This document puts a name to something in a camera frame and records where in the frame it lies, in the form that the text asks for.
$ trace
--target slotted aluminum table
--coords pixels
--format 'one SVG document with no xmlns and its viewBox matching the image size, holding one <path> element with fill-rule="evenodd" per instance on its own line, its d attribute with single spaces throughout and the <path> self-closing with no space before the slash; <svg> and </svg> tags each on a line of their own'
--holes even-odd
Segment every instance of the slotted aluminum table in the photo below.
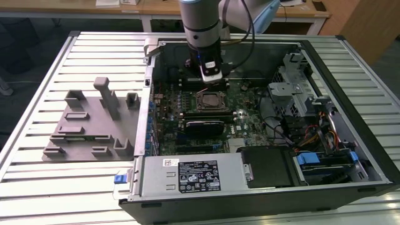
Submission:
<svg viewBox="0 0 400 225">
<path fill-rule="evenodd" d="M 117 96 L 140 94 L 145 38 L 176 33 L 81 32 L 68 37 L 49 72 L 0 153 L 0 224 L 137 224 L 113 199 L 113 175 L 132 162 L 48 163 L 42 148 L 57 125 L 69 89 L 100 96 L 92 82 L 109 78 Z M 308 39 L 369 128 L 400 167 L 400 102 L 346 41 L 334 37 L 265 35 L 258 39 Z M 321 83 L 316 81 L 321 93 Z M 398 224 L 400 192 L 361 199 L 337 210 L 188 224 Z"/>
</svg>

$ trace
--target circuit board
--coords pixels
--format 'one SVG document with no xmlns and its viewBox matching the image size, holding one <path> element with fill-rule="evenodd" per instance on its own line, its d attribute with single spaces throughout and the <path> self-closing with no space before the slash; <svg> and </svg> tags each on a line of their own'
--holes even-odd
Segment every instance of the circuit board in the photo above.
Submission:
<svg viewBox="0 0 400 225">
<path fill-rule="evenodd" d="M 161 93 L 156 96 L 160 155 L 181 154 L 177 148 L 189 146 L 212 146 L 212 153 L 228 153 L 230 138 L 242 138 L 246 146 L 268 145 L 265 125 L 262 125 L 257 109 L 257 88 L 244 90 L 242 81 L 233 81 L 229 82 L 229 88 L 225 91 L 198 90 L 194 92 L 181 91 L 177 85 L 172 84 L 162 89 Z M 220 109 L 236 112 L 234 121 L 224 124 L 224 131 L 216 137 L 188 138 L 181 129 L 178 115 L 181 112 L 201 112 L 198 97 L 200 94 L 206 96 L 209 93 L 222 98 L 224 106 Z"/>
</svg>

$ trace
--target power supply label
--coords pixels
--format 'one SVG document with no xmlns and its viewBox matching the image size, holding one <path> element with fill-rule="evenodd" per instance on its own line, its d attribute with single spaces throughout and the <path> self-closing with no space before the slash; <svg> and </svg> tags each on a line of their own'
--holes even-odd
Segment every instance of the power supply label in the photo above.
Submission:
<svg viewBox="0 0 400 225">
<path fill-rule="evenodd" d="M 178 163 L 178 179 L 181 193 L 220 191 L 217 161 Z"/>
</svg>

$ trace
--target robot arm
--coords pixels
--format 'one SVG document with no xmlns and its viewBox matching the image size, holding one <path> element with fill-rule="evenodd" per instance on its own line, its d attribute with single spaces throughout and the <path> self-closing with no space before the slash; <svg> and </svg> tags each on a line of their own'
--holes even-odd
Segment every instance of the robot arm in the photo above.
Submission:
<svg viewBox="0 0 400 225">
<path fill-rule="evenodd" d="M 218 1 L 180 0 L 180 14 L 190 61 L 200 67 L 202 81 L 212 83 L 222 78 Z"/>
<path fill-rule="evenodd" d="M 280 0 L 180 0 L 190 61 L 200 68 L 205 83 L 213 83 L 229 74 L 220 56 L 220 30 L 222 22 L 242 30 L 249 29 L 242 2 L 249 9 L 254 31 L 262 33 L 274 17 Z"/>
</svg>

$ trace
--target blue latch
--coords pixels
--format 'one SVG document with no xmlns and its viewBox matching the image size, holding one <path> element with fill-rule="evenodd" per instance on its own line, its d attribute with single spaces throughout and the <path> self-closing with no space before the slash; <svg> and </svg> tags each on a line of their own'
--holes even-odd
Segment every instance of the blue latch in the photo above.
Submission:
<svg viewBox="0 0 400 225">
<path fill-rule="evenodd" d="M 114 175 L 114 177 L 113 177 L 113 183 L 114 184 L 125 184 L 125 183 L 128 183 L 126 180 L 128 180 L 126 174 Z"/>
<path fill-rule="evenodd" d="M 349 156 L 350 156 L 350 159 L 352 159 L 353 163 L 357 162 L 358 156 L 357 156 L 356 152 L 350 151 Z"/>
<path fill-rule="evenodd" d="M 296 158 L 300 165 L 320 163 L 320 158 L 313 152 L 301 153 L 300 155 L 297 155 Z"/>
</svg>

